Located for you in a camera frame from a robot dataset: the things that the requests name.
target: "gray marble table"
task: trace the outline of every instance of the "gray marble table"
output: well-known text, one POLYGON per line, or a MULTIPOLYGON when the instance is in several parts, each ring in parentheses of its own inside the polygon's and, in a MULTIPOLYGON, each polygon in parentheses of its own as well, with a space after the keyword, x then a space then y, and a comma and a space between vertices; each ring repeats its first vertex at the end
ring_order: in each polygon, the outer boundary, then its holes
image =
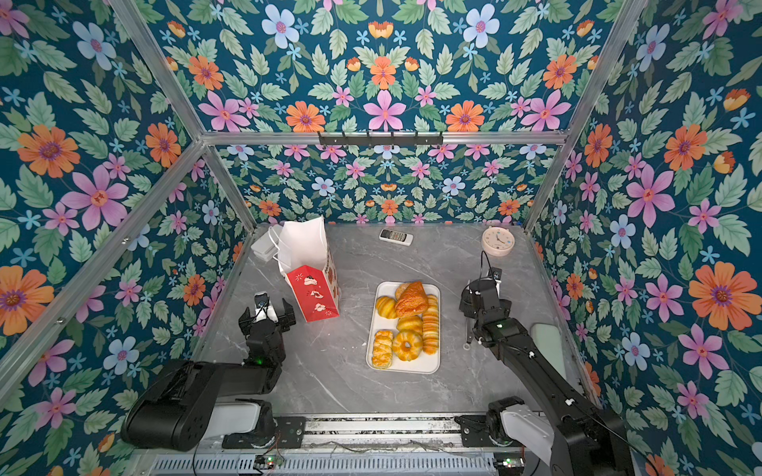
MULTIPOLYGON (((405 247, 378 239, 379 226, 327 225, 341 287, 341 316, 307 323, 280 276, 277 262, 249 254, 223 321, 201 359, 241 362, 247 350, 238 318, 253 306, 254 294, 267 292, 280 310, 281 298, 296 307, 296 326, 283 335, 287 357, 275 389, 264 399, 277 414, 485 411, 491 401, 516 395, 537 408, 526 387, 476 342, 464 350, 466 318, 458 311, 460 293, 479 275, 480 224, 398 225, 415 239, 405 247), (422 280, 441 291, 441 363, 430 375, 371 369, 365 360, 376 287, 382 281, 422 280)), ((527 329, 557 324, 550 295, 535 265, 530 243, 519 227, 512 252, 491 258, 503 269, 501 297, 513 302, 511 317, 527 329)), ((567 380, 578 382, 577 367, 565 349, 567 380)))

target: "paper bag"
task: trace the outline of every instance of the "paper bag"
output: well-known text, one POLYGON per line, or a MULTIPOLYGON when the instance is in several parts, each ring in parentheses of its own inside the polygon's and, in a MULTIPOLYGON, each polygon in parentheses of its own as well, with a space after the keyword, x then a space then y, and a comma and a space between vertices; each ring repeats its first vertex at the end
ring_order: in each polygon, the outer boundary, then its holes
POLYGON ((338 279, 323 217, 308 222, 285 222, 275 255, 280 274, 293 289, 307 322, 338 317, 338 279))

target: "orange flower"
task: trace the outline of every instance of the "orange flower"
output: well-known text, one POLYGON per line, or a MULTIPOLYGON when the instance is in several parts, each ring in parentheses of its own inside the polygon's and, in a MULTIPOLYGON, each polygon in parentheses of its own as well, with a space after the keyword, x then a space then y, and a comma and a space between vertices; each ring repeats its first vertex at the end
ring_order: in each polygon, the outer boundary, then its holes
POLYGON ((280 215, 280 205, 278 205, 277 203, 272 203, 270 200, 267 200, 267 201, 262 200, 259 203, 259 208, 267 216, 280 215))
POLYGON ((196 82, 203 85, 206 89, 214 91, 215 89, 223 88, 223 74, 219 72, 219 66, 211 61, 208 61, 205 56, 190 57, 190 65, 188 70, 194 76, 196 82))
POLYGON ((746 101, 748 101, 750 97, 751 94, 745 89, 734 89, 725 96, 722 105, 725 107, 725 110, 736 110, 746 104, 746 101))
POLYGON ((53 300, 53 287, 42 286, 47 277, 37 270, 24 275, 20 266, 0 267, 0 324, 3 334, 12 336, 27 330, 27 320, 35 322, 53 300))
POLYGON ((156 162, 161 162, 162 167, 169 168, 180 155, 180 144, 174 131, 169 130, 166 124, 159 123, 148 126, 149 136, 146 136, 146 145, 151 148, 151 157, 156 162))
POLYGON ((701 318, 709 316, 709 325, 721 331, 728 329, 728 320, 733 328, 740 331, 751 326, 747 312, 758 315, 762 312, 762 297, 750 294, 757 288, 757 281, 748 271, 733 276, 735 266, 718 261, 714 271, 709 265, 696 271, 698 281, 691 281, 688 294, 697 298, 693 309, 701 318))
POLYGON ((574 56, 561 55, 556 61, 551 61, 548 71, 543 75, 546 88, 561 89, 572 80, 577 71, 577 59, 574 56))
POLYGON ((585 20, 582 23, 577 26, 577 36, 583 37, 584 35, 590 33, 590 30, 593 29, 593 25, 595 23, 592 20, 585 20))
POLYGON ((349 61, 347 61, 347 69, 350 71, 360 71, 360 59, 356 56, 350 58, 349 61))
POLYGON ((582 284, 579 276, 574 273, 570 274, 569 278, 566 279, 566 290, 569 291, 569 297, 575 301, 581 298, 582 289, 584 289, 584 284, 582 284))
POLYGON ((445 122, 449 124, 447 130, 452 133, 475 133, 479 126, 484 123, 482 106, 475 105, 474 101, 464 101, 463 105, 453 106, 452 114, 447 114, 445 122))
POLYGON ((114 433, 109 433, 101 440, 100 443, 98 443, 98 451, 101 453, 105 453, 109 449, 111 449, 111 446, 114 444, 114 433))
POLYGON ((207 290, 207 285, 204 284, 205 279, 201 275, 196 274, 190 277, 188 284, 185 285, 185 296, 183 300, 188 305, 196 305, 203 298, 203 292, 207 290))
POLYGON ((295 133, 321 133, 325 130, 325 118, 318 114, 318 108, 313 104, 308 106, 304 101, 297 101, 296 106, 289 106, 286 112, 289 115, 286 122, 295 133))
POLYGON ((373 38, 389 38, 394 31, 394 24, 388 21, 384 21, 383 23, 374 21, 368 24, 368 31, 373 38))
POLYGON ((715 159, 714 168, 720 174, 730 174, 735 168, 733 152, 725 151, 715 159))
POLYGON ((411 58, 408 56, 408 58, 405 60, 405 69, 407 69, 410 72, 415 71, 418 69, 421 65, 418 64, 418 60, 416 58, 411 58))
POLYGON ((167 28, 174 33, 177 38, 185 38, 185 27, 179 24, 177 21, 170 21, 167 23, 167 28))
POLYGON ((693 161, 699 160, 706 147, 706 133, 699 132, 701 126, 698 124, 691 124, 690 128, 682 126, 675 132, 675 137, 670 137, 667 141, 667 149, 669 152, 664 154, 664 161, 669 164, 669 168, 674 171, 688 170, 693 167, 693 161))
POLYGON ((238 259, 241 257, 242 250, 243 250, 243 241, 239 241, 233 247, 233 263, 238 261, 238 259))
POLYGON ((381 89, 389 89, 389 86, 394 84, 396 81, 395 73, 397 73, 397 68, 392 64, 392 60, 386 56, 376 58, 376 64, 370 67, 370 74, 373 75, 371 80, 381 89))
POLYGON ((609 147, 613 143, 611 128, 608 125, 598 124, 588 136, 588 144, 584 147, 585 163, 597 168, 601 162, 605 162, 609 156, 609 147))
POLYGON ((498 210, 501 215, 513 215, 515 212, 519 211, 520 207, 521 204, 518 200, 506 200, 500 204, 498 210))
POLYGON ((73 152, 79 146, 58 127, 48 129, 40 124, 34 127, 31 136, 21 134, 18 143, 23 146, 18 149, 19 157, 24 162, 31 162, 29 168, 39 175, 47 172, 51 178, 61 178, 63 172, 74 170, 72 164, 79 163, 79 154, 73 152))
POLYGON ((98 466, 96 469, 90 471, 85 476, 111 476, 111 470, 103 469, 103 466, 98 466))
POLYGON ((593 370, 593 366, 589 362, 584 363, 584 369, 588 371, 588 377, 590 377, 590 382, 593 384, 595 395, 600 397, 600 385, 598 385, 600 377, 598 377, 598 372, 593 370))
POLYGON ((654 468, 651 465, 646 464, 645 472, 648 473, 648 476, 674 476, 674 470, 670 468, 666 463, 664 463, 664 459, 661 456, 650 455, 648 460, 659 471, 658 473, 654 472, 654 468))
POLYGON ((381 211, 386 215, 392 216, 397 213, 399 205, 394 200, 387 200, 381 205, 381 211))

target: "white tray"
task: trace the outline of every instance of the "white tray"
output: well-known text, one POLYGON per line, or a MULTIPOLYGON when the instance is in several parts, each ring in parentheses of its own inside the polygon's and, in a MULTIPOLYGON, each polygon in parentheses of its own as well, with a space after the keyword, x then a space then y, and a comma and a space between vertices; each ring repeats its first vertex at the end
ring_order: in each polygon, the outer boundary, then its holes
POLYGON ((390 370, 392 372, 410 372, 410 373, 434 373, 439 369, 439 358, 440 358, 440 351, 442 346, 442 314, 441 314, 441 294, 439 292, 439 288, 434 286, 433 284, 424 284, 424 291, 426 294, 433 294, 437 297, 437 313, 439 313, 439 347, 437 348, 437 352, 434 355, 429 355, 423 351, 421 351, 421 355, 418 356, 416 360, 411 360, 409 362, 406 362, 404 360, 400 360, 397 356, 392 355, 392 366, 390 366, 388 369, 379 369, 378 367, 374 367, 372 364, 373 361, 373 340, 376 337, 376 332, 378 331, 392 331, 394 332, 394 335, 397 335, 399 331, 397 331, 397 321, 398 319, 387 319, 384 317, 381 317, 379 315, 378 311, 376 310, 376 301, 381 296, 391 296, 394 297, 394 291, 397 290, 399 285, 402 283, 396 283, 393 281, 384 281, 383 283, 379 284, 379 287, 376 288, 376 298, 373 300, 373 319, 370 321, 370 336, 368 337, 368 351, 365 356, 365 362, 368 364, 368 366, 371 369, 374 370, 390 370))

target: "golden brown pastry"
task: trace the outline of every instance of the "golden brown pastry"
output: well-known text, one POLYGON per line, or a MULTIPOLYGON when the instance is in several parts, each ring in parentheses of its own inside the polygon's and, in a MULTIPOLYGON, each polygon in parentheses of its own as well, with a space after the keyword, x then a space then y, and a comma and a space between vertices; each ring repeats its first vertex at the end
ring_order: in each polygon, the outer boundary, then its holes
POLYGON ((423 349, 424 340, 413 331, 400 331, 392 342, 392 351, 400 360, 416 360, 423 349))
POLYGON ((376 310, 382 318, 397 319, 397 311, 394 309, 397 301, 388 296, 381 296, 376 301, 376 310))
POLYGON ((398 331, 414 331, 423 335, 424 333, 423 325, 424 325, 423 320, 421 320, 420 317, 415 315, 415 316, 410 316, 408 318, 400 318, 399 321, 397 321, 397 330, 398 331))
POLYGON ((415 281, 405 288, 397 299, 397 317, 407 318, 423 313, 428 308, 428 298, 421 281, 415 281))
POLYGON ((402 296, 402 293, 405 292, 405 290, 410 286, 412 283, 402 283, 399 286, 397 286, 397 290, 394 291, 394 299, 399 299, 399 296, 402 296))
POLYGON ((391 331, 378 331, 373 340, 373 358, 371 360, 374 367, 378 369, 388 369, 392 366, 392 336, 391 331))
POLYGON ((436 296, 426 296, 428 308, 424 311, 423 332, 424 352, 431 355, 439 349, 439 302, 436 296))

